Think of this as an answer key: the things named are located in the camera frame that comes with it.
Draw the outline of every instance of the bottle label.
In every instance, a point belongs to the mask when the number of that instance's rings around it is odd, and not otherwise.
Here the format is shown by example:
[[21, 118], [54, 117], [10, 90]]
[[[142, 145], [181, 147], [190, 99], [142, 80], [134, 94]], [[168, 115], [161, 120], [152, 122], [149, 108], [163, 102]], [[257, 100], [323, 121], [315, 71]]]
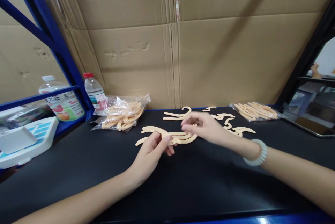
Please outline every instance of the bottle label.
[[106, 100], [106, 96], [105, 96], [105, 93], [102, 92], [98, 95], [90, 95], [88, 94], [88, 97], [90, 98], [92, 104], [93, 104], [93, 107], [95, 109], [100, 109], [100, 108], [103, 108], [103, 106], [101, 106], [101, 102], [105, 101]]
[[73, 121], [85, 114], [73, 91], [48, 97], [45, 101], [61, 121]]

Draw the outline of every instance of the fingernail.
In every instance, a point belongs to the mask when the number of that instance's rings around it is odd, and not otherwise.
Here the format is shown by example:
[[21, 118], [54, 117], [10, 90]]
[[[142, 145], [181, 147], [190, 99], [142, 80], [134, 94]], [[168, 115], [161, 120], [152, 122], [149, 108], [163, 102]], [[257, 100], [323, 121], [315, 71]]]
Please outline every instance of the fingernail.
[[166, 141], [166, 142], [170, 142], [170, 140], [171, 140], [171, 136], [170, 136], [170, 135], [167, 135], [167, 136], [165, 136], [165, 137], [163, 138], [163, 140]]

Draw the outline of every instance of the white bead bracelet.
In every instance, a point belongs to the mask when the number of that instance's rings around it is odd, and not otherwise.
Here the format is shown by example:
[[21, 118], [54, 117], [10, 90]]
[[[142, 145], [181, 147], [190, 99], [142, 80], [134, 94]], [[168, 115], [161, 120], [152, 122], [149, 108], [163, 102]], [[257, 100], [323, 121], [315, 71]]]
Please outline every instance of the white bead bracelet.
[[266, 147], [266, 144], [264, 144], [264, 142], [259, 139], [252, 139], [251, 141], [259, 144], [259, 146], [261, 147], [261, 153], [259, 154], [256, 160], [250, 161], [246, 158], [243, 158], [243, 159], [250, 166], [260, 166], [261, 164], [264, 163], [266, 159], [266, 155], [268, 154], [268, 149]]

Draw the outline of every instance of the plastic bag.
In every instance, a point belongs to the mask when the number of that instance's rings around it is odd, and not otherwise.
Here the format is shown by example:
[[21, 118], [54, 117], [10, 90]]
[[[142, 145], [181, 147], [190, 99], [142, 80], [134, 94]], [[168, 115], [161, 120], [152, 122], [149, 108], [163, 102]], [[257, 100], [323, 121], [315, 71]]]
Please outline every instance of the plastic bag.
[[258, 102], [231, 103], [229, 104], [229, 107], [233, 108], [249, 122], [286, 118], [283, 114], [273, 108]]
[[103, 109], [95, 110], [94, 115], [101, 116], [95, 122], [98, 124], [91, 130], [109, 129], [129, 131], [135, 126], [150, 102], [150, 95], [134, 96], [106, 96]]

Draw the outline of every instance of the finger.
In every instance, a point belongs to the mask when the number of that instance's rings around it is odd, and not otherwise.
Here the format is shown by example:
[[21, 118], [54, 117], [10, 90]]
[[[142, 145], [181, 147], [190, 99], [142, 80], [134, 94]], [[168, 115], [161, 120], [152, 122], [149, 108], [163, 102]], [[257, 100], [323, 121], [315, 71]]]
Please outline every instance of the finger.
[[170, 150], [169, 150], [168, 148], [166, 149], [166, 153], [167, 153], [167, 155], [168, 155], [169, 157], [172, 156], [172, 154], [171, 154], [171, 152], [170, 152]]
[[171, 153], [171, 154], [174, 154], [173, 146], [172, 146], [172, 145], [168, 145], [167, 147], [168, 147], [170, 153]]
[[203, 131], [202, 127], [191, 125], [191, 124], [184, 124], [181, 129], [183, 131], [193, 133], [193, 134], [197, 134], [197, 135], [201, 135], [201, 133]]
[[203, 122], [203, 116], [205, 113], [203, 112], [190, 112], [181, 122], [181, 126], [184, 124], [199, 124]]
[[161, 134], [157, 131], [154, 131], [143, 143], [143, 148], [148, 149], [148, 147], [151, 147], [151, 150], [154, 150], [157, 147], [156, 139], [159, 139], [161, 137]]
[[172, 140], [170, 135], [163, 137], [163, 139], [159, 142], [157, 147], [153, 150], [156, 155], [161, 156], [163, 151], [167, 148], [169, 142]]

